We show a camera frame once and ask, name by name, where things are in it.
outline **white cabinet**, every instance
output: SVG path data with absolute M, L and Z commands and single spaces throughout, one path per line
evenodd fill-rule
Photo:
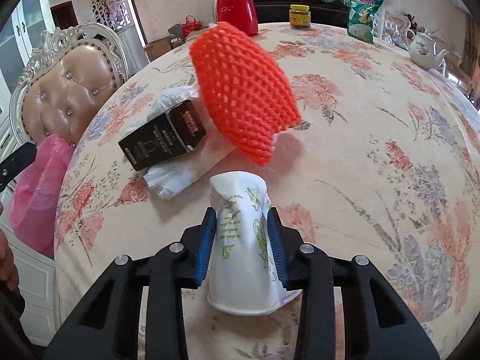
M 117 31 L 117 35 L 122 42 L 125 58 L 127 59 L 128 71 L 130 76 L 133 76 L 148 65 L 147 55 L 138 37 L 135 24 L 132 23 L 122 27 Z
M 32 47 L 41 46 L 41 32 L 55 25 L 48 0 L 21 0 L 0 32 L 0 162 L 19 147 L 9 121 L 11 92 L 30 59 Z M 33 344 L 46 346 L 55 334 L 55 262 L 19 241 L 10 224 L 10 202 L 16 181 L 0 196 L 4 211 L 0 230 L 7 236 L 25 299 L 21 323 Z
M 55 30 L 49 1 L 21 0 L 0 32 L 0 108 L 2 115 L 8 114 L 10 95 L 32 55 L 32 47 L 42 45 L 41 33 L 43 30 L 50 32 Z

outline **metal screw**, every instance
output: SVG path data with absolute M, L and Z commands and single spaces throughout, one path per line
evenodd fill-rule
M 172 253 L 179 253 L 183 250 L 183 244 L 180 242 L 175 242 L 174 244 L 170 245 L 169 249 Z
M 117 266 L 124 266 L 126 263 L 128 263 L 128 256 L 121 254 L 120 256 L 115 257 L 115 263 Z
M 366 266 L 370 261 L 367 256 L 359 254 L 355 257 L 355 262 L 360 266 Z
M 300 246 L 300 251 L 305 254 L 313 253 L 314 250 L 314 247 L 310 244 L 303 244 L 302 246 Z

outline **yellow jar lid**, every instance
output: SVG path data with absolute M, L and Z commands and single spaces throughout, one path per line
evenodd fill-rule
M 308 11 L 310 7 L 308 5 L 290 5 L 291 9 L 298 9 L 299 11 Z

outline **small red basket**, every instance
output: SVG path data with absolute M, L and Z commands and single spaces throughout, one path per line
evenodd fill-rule
M 188 34 L 191 33 L 193 30 L 201 29 L 202 22 L 198 21 L 195 17 L 190 15 L 185 18 L 185 23 L 181 25 L 181 32 L 184 38 L 186 38 Z

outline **person's hand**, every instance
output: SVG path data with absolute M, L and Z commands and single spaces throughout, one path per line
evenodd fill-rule
M 0 203 L 0 215 L 3 212 L 3 205 Z M 14 264 L 14 254 L 8 245 L 7 237 L 0 230 L 0 281 L 7 282 L 11 291 L 18 288 L 18 271 Z

